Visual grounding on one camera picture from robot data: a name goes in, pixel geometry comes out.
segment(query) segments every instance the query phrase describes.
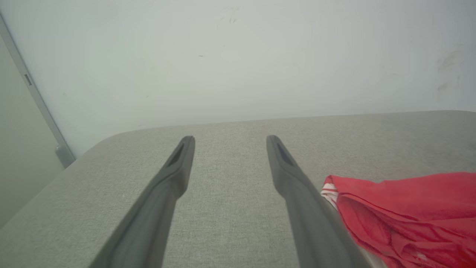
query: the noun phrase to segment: gray mattress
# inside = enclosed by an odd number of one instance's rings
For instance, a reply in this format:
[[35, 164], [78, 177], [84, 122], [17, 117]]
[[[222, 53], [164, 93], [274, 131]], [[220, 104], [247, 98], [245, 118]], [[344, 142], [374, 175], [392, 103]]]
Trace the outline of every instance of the gray mattress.
[[179, 140], [196, 138], [163, 267], [298, 267], [266, 136], [316, 187], [329, 174], [375, 182], [476, 172], [476, 113], [434, 111], [162, 127], [105, 139], [0, 230], [0, 267], [87, 267]]

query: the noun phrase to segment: wall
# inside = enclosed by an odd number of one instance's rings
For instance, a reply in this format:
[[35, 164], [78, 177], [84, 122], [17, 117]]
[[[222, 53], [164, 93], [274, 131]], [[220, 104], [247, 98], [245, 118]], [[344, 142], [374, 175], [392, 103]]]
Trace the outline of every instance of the wall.
[[0, 0], [0, 12], [76, 156], [156, 126], [476, 111], [474, 0]]
[[56, 145], [0, 37], [0, 228], [63, 170]]

